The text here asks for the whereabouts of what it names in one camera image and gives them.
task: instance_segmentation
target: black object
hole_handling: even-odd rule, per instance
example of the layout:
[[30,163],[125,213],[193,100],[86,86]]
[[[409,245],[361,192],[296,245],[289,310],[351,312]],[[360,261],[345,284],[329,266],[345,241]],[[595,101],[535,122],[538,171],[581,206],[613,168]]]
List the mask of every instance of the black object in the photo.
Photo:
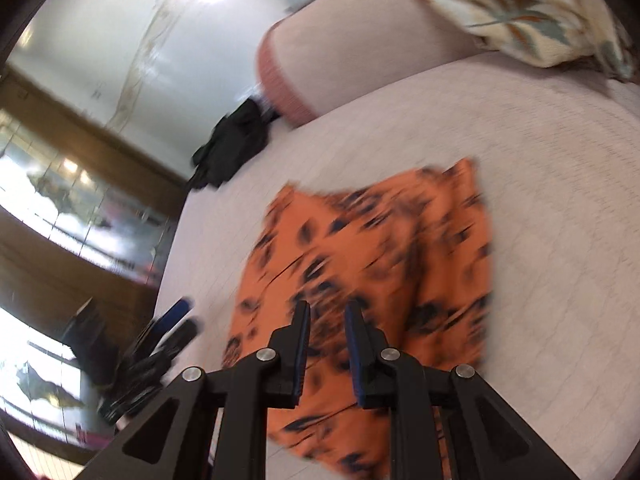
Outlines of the black object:
[[471,366],[423,367],[389,348],[382,330],[348,305],[345,327],[353,387],[366,410],[391,412],[391,478],[442,480],[433,407],[440,407],[457,480],[578,480]]
[[147,325],[122,357],[104,334],[104,323],[94,303],[88,302],[71,320],[62,342],[71,346],[80,368],[102,390],[98,414],[108,424],[115,424],[124,415],[137,415],[162,390],[162,377],[173,360],[198,335],[196,321],[185,320],[158,344],[190,309],[184,298],[177,301]]
[[71,347],[79,368],[96,387],[105,388],[113,383],[120,351],[107,337],[105,323],[93,298],[69,321],[62,342]]
[[188,186],[191,189],[220,187],[268,142],[268,123],[262,118],[258,104],[247,99],[231,115],[220,119],[209,142],[193,154],[191,162],[196,170]]
[[268,349],[209,374],[187,368],[76,479],[202,480],[222,407],[210,479],[263,479],[267,408],[298,404],[309,329],[309,306],[300,303],[291,325],[271,334]]
[[[393,480],[442,480],[433,407],[439,406],[454,480],[577,480],[575,474],[473,368],[423,367],[387,347],[357,306],[345,312],[353,383],[365,409],[389,409]],[[302,393],[310,309],[268,348],[232,368],[187,368],[80,473],[78,480],[264,480],[267,408]],[[207,454],[224,407],[213,467]]]

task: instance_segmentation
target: floor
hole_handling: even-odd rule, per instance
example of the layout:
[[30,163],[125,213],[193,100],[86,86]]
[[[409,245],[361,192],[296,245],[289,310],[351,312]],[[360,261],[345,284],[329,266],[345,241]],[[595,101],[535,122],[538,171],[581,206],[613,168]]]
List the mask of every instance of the floor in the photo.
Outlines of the floor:
[[43,478],[72,480],[82,471],[82,466],[45,453],[16,436],[12,435],[11,439],[31,470]]
[[311,0],[48,0],[10,63],[176,173],[257,92],[273,23]]

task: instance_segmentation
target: black bag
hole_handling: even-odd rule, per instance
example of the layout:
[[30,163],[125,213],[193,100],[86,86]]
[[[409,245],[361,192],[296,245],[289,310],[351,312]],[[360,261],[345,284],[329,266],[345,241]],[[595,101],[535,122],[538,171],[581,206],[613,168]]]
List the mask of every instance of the black bag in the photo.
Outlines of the black bag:
[[268,142],[268,123],[258,104],[247,99],[231,115],[220,119],[209,142],[191,157],[196,171],[189,180],[189,188],[220,187]]

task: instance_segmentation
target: orange patterned cloth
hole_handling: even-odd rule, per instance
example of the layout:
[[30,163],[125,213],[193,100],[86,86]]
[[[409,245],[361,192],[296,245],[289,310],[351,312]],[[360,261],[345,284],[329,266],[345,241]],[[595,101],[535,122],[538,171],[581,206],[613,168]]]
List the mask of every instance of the orange patterned cloth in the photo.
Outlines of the orange patterned cloth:
[[[356,405],[343,319],[351,302],[425,366],[478,366],[490,292],[490,229],[473,161],[411,170],[353,192],[285,186],[246,264],[223,366],[267,345],[311,306],[305,384],[270,410],[272,439],[354,478],[388,473],[386,410]],[[441,442],[446,458],[444,441]]]

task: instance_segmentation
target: pivot bolt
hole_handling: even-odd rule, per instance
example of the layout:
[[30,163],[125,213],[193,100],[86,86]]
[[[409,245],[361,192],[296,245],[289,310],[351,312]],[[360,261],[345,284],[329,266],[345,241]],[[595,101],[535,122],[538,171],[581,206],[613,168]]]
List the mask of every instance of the pivot bolt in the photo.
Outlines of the pivot bolt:
[[260,348],[255,356],[260,361],[271,361],[274,357],[276,357],[276,351],[273,348]]
[[476,371],[471,365],[458,365],[456,366],[456,375],[463,379],[470,379],[476,374]]
[[380,357],[385,361],[395,361],[400,357],[400,351],[395,348],[385,348],[380,352]]
[[195,367],[195,366],[187,368],[185,371],[182,372],[182,378],[188,383],[191,383],[191,381],[195,381],[196,379],[199,379],[201,375],[202,375],[202,370],[200,370],[198,367]]

